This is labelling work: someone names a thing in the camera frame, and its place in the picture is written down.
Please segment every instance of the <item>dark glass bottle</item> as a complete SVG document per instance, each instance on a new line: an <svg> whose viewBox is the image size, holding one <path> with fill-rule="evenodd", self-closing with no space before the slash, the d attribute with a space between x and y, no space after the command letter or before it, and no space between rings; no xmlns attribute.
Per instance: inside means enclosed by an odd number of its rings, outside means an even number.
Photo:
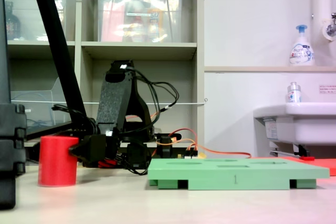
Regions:
<svg viewBox="0 0 336 224"><path fill-rule="evenodd" d="M13 15L13 2L5 1L6 11L6 30L7 39L13 40L21 37L21 25L20 20Z"/></svg>

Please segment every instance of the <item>plastic storage box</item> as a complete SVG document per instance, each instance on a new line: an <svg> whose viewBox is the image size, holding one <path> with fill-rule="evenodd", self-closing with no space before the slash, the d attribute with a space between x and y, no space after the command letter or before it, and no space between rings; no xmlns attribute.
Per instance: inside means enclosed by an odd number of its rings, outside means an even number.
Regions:
<svg viewBox="0 0 336 224"><path fill-rule="evenodd" d="M182 0L98 0L98 41L182 42Z"/></svg>
<svg viewBox="0 0 336 224"><path fill-rule="evenodd" d="M25 106L28 132L71 121L68 113L51 110L54 104L66 105L59 78L51 90L12 91L10 94L13 103Z"/></svg>
<svg viewBox="0 0 336 224"><path fill-rule="evenodd" d="M8 39L48 41L36 0L5 1L12 2L13 15L18 19L20 26L18 35ZM76 0L55 0L55 3L66 40L72 41L75 39Z"/></svg>

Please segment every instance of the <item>white sink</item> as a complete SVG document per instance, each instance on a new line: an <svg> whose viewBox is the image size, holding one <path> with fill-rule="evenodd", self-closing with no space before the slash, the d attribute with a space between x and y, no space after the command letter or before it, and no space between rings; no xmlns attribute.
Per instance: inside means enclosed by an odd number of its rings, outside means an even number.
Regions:
<svg viewBox="0 0 336 224"><path fill-rule="evenodd" d="M273 142L336 145L336 103L301 102L256 109Z"/></svg>

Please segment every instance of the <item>warning label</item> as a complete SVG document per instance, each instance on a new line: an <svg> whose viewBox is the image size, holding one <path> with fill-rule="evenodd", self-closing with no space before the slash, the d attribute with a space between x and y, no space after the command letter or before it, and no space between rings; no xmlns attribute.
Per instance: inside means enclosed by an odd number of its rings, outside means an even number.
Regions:
<svg viewBox="0 0 336 224"><path fill-rule="evenodd" d="M336 94L336 85L320 85L320 94Z"/></svg>

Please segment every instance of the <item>shelf board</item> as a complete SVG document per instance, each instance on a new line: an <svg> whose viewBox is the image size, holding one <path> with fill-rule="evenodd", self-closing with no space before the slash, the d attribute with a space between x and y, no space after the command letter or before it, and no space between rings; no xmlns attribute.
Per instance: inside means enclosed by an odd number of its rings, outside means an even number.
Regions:
<svg viewBox="0 0 336 224"><path fill-rule="evenodd" d="M230 66L208 66L204 71L211 73L225 72L336 72L336 67L320 66L297 66L297 67L230 67Z"/></svg>
<svg viewBox="0 0 336 224"><path fill-rule="evenodd" d="M82 48L100 60L191 60L197 43L82 42Z"/></svg>
<svg viewBox="0 0 336 224"><path fill-rule="evenodd" d="M75 42L68 41L70 56L75 57ZM48 41L9 40L8 54L11 59L52 59Z"/></svg>
<svg viewBox="0 0 336 224"><path fill-rule="evenodd" d="M24 143L25 147L33 147L35 144L37 144L39 141L39 139L36 140L31 140L31 141L27 141ZM148 148L156 148L157 144L156 143L146 143ZM127 145L129 145L129 143L121 143L120 147L121 148L126 148ZM174 148L187 148L189 145L191 145L191 142L185 142L185 143L176 143L173 144Z"/></svg>
<svg viewBox="0 0 336 224"><path fill-rule="evenodd" d="M189 145L191 145L192 142L188 143L188 142L185 142L185 143L176 143L176 144L173 144L173 148L187 148ZM127 145L129 145L129 143L121 143L120 144L120 147L121 148L126 148ZM147 147L148 148L156 148L157 147L157 144L152 142L152 143L146 143Z"/></svg>

